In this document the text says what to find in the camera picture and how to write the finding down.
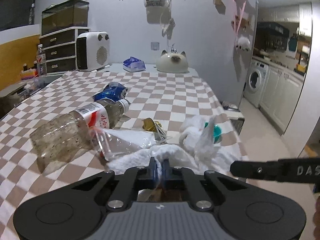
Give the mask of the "gold wrapper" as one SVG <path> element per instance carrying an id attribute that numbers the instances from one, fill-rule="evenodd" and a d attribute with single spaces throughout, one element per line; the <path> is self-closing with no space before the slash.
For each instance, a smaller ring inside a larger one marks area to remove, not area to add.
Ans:
<path id="1" fill-rule="evenodd" d="M 146 118 L 143 120 L 143 129 L 145 131 L 152 132 L 153 135 L 155 136 L 155 140 L 159 144 L 163 144 L 166 142 L 167 135 L 164 132 L 162 125 L 159 122 L 154 121 L 151 118 Z"/>

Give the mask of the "teal plastic lid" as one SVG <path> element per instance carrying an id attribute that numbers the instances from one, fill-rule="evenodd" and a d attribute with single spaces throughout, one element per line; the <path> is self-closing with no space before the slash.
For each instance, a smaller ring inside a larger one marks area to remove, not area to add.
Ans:
<path id="1" fill-rule="evenodd" d="M 220 142 L 222 135 L 222 129 L 218 125 L 210 125 L 209 122 L 205 123 L 204 130 L 203 130 L 203 137 L 206 139 L 210 144 L 215 144 Z"/>

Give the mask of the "clear plastic bottle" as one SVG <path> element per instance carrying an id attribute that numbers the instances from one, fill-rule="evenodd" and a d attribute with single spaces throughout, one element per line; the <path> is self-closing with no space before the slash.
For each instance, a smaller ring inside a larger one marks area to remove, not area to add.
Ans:
<path id="1" fill-rule="evenodd" d="M 30 135 L 37 157 L 45 162 L 69 162 L 80 149 L 90 149 L 89 129 L 112 129 L 129 110 L 126 99 L 101 99 L 55 117 Z"/>

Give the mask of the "checkered tablecloth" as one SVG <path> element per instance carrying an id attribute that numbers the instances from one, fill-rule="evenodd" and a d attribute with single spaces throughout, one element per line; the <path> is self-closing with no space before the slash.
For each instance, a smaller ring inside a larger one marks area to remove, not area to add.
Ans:
<path id="1" fill-rule="evenodd" d="M 29 139 L 31 132 L 57 115 L 92 102 L 93 95 L 108 83 L 128 88 L 129 111 L 119 128 L 141 128 L 142 121 L 159 121 L 170 141 L 178 142 L 187 117 L 215 116 L 222 129 L 220 146 L 239 157 L 246 151 L 232 123 L 209 85 L 191 74 L 81 73 L 67 72 L 12 109 L 1 120 L 1 239 L 16 239 L 12 216 L 24 201 L 74 183 L 103 170 L 92 151 L 44 176 L 36 163 Z"/>

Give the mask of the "blue tissue pack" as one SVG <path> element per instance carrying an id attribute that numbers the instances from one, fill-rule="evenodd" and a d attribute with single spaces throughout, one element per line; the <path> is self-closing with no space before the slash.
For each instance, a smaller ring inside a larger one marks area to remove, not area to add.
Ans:
<path id="1" fill-rule="evenodd" d="M 144 61 L 131 56 L 129 59 L 123 61 L 123 69 L 134 73 L 144 71 L 146 70 L 146 67 Z"/>

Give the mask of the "water bottle red label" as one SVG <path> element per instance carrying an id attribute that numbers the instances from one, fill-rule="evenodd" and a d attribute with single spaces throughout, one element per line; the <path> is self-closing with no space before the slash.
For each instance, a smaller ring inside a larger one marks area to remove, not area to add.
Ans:
<path id="1" fill-rule="evenodd" d="M 46 54 L 43 50 L 43 45 L 38 45 L 38 50 L 36 54 L 36 61 L 37 61 L 37 72 L 39 76 L 43 76 L 47 74 L 47 61 L 46 61 Z"/>

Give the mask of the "white washing machine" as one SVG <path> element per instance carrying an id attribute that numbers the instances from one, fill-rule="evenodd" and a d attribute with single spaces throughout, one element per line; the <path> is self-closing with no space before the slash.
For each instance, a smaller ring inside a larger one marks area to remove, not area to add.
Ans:
<path id="1" fill-rule="evenodd" d="M 251 60 L 245 83 L 244 98 L 246 98 L 255 108 L 258 108 L 260 105 L 268 71 L 268 64 L 256 59 Z"/>

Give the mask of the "crushed blue snack bag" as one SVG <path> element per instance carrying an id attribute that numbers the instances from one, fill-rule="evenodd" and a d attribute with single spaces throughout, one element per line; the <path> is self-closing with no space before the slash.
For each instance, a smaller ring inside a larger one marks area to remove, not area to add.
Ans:
<path id="1" fill-rule="evenodd" d="M 119 101 L 125 99 L 128 88 L 118 82 L 109 83 L 101 92 L 93 96 L 94 101 L 101 99 L 110 99 L 112 101 Z"/>

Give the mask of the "glass fish tank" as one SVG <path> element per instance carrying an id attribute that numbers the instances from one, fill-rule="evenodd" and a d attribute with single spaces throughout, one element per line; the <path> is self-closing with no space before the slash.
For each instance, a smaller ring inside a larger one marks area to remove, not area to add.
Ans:
<path id="1" fill-rule="evenodd" d="M 41 34 L 46 35 L 69 27 L 88 26 L 89 3 L 83 0 L 67 0 L 42 12 Z"/>

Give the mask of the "cat shaped ceramic dish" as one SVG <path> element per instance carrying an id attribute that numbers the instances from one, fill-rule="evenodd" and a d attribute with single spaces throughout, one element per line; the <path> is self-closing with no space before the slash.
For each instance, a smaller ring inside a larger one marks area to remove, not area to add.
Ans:
<path id="1" fill-rule="evenodd" d="M 163 73 L 187 73 L 188 61 L 185 51 L 181 53 L 169 53 L 163 50 L 161 56 L 156 61 L 156 69 Z"/>

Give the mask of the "white space heater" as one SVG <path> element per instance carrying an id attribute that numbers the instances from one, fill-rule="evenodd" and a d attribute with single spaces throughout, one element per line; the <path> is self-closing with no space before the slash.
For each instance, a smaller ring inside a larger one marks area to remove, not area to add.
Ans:
<path id="1" fill-rule="evenodd" d="M 76 39 L 76 66 L 79 71 L 91 72 L 108 65 L 110 38 L 107 32 L 90 31 Z"/>

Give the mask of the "white cloth towel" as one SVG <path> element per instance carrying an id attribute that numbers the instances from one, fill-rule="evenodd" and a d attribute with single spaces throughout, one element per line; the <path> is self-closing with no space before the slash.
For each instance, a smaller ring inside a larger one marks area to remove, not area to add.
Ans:
<path id="1" fill-rule="evenodd" d="M 116 157 L 106 164 L 106 169 L 112 170 L 115 174 L 124 174 L 132 167 L 149 165 L 151 158 L 157 164 L 158 176 L 162 176 L 161 165 L 167 159 L 172 167 L 185 167 L 191 169 L 195 174 L 203 175 L 207 170 L 213 170 L 224 175 L 229 174 L 229 169 L 234 161 L 247 161 L 247 156 L 233 152 L 230 147 L 214 146 L 213 149 L 205 147 L 204 150 L 197 149 L 196 155 L 192 156 L 180 146 L 168 144 L 152 146 L 148 149 L 141 149 L 121 157 Z"/>

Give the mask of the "dark drawer cabinet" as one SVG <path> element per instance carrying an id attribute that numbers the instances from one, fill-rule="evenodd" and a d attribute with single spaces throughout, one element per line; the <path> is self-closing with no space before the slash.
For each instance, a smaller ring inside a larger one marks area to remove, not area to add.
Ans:
<path id="1" fill-rule="evenodd" d="M 76 70 L 76 39 L 89 31 L 89 27 L 68 27 L 39 37 L 48 74 Z"/>

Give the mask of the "white plastic shopping bag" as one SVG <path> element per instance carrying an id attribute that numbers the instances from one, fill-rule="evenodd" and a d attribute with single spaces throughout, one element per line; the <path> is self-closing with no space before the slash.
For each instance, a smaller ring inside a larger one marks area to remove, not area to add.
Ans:
<path id="1" fill-rule="evenodd" d="M 214 146 L 215 117 L 205 125 L 205 118 L 196 115 L 186 118 L 180 127 L 179 144 L 192 157 L 201 162 L 217 158 L 219 148 Z"/>

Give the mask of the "white kitchen cabinets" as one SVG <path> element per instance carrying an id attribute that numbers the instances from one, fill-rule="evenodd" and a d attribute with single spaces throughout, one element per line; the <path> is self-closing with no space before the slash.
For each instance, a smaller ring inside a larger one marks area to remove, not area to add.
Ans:
<path id="1" fill-rule="evenodd" d="M 269 66 L 260 109 L 284 133 L 296 109 L 304 77 L 282 66 Z"/>

